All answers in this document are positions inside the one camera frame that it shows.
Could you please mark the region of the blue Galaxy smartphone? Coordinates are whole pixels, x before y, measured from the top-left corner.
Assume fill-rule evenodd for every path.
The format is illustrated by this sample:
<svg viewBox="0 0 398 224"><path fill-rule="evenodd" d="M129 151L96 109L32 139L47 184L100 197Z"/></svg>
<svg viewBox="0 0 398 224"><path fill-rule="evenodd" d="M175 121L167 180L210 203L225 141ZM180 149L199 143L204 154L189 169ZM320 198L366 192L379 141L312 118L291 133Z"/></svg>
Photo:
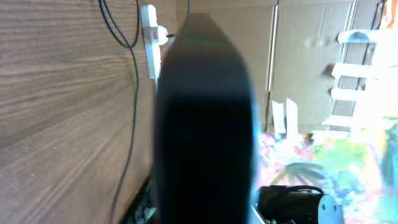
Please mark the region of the blue Galaxy smartphone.
<svg viewBox="0 0 398 224"><path fill-rule="evenodd" d="M246 65L207 14L189 14L160 71L154 175L161 223L247 223L259 121Z"/></svg>

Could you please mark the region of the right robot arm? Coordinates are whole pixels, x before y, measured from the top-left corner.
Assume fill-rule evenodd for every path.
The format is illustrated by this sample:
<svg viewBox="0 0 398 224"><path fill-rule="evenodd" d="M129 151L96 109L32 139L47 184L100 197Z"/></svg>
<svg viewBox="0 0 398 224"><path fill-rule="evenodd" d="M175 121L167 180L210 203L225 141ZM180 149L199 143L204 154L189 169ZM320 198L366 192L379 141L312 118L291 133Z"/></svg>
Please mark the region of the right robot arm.
<svg viewBox="0 0 398 224"><path fill-rule="evenodd" d="M259 188L256 210L271 223L344 224L341 205L318 187L270 185Z"/></svg>

